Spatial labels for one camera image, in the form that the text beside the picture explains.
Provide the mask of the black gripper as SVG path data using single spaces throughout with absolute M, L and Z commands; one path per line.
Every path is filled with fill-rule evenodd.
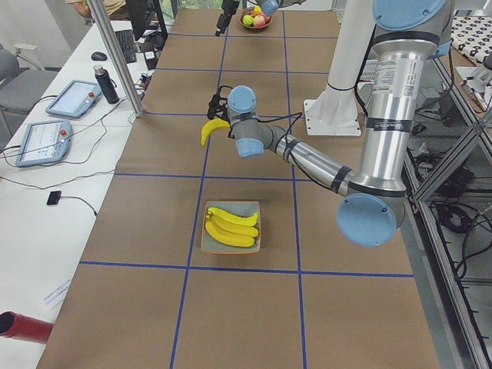
M 238 7 L 239 7 L 239 0 L 223 0 L 221 4 L 221 8 L 223 10 L 223 14 L 219 15 L 217 24 L 216 24 L 216 31 L 215 35 L 219 37 L 220 35 L 223 35 L 227 29 L 227 16 L 232 16 L 235 15 Z
M 226 103 L 220 104 L 215 112 L 214 115 L 216 118 L 220 118 L 224 121 L 226 121 L 228 124 L 230 124 L 230 118 L 228 116 L 228 107 Z M 229 138 L 234 138 L 234 134 L 232 132 L 232 127 L 229 125 L 229 132 L 228 132 L 228 137 Z

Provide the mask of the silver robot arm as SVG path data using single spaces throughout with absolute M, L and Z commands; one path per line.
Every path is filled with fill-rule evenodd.
M 450 47 L 452 1 L 349 1 L 325 90 L 304 103 L 310 135 L 259 120 L 254 91 L 233 87 L 224 121 L 242 158 L 273 151 L 342 198 L 336 221 L 355 244 L 377 247 L 404 217 L 402 169 L 424 64 Z
M 293 5 L 303 4 L 303 0 L 298 1 L 256 1 L 256 6 L 246 11 L 240 18 L 240 23 L 246 28 L 265 28 L 270 22 L 272 15 L 279 8 L 287 8 Z M 223 35 L 231 23 L 232 17 L 238 10 L 239 1 L 225 0 L 221 4 L 222 13 L 219 15 L 215 35 Z

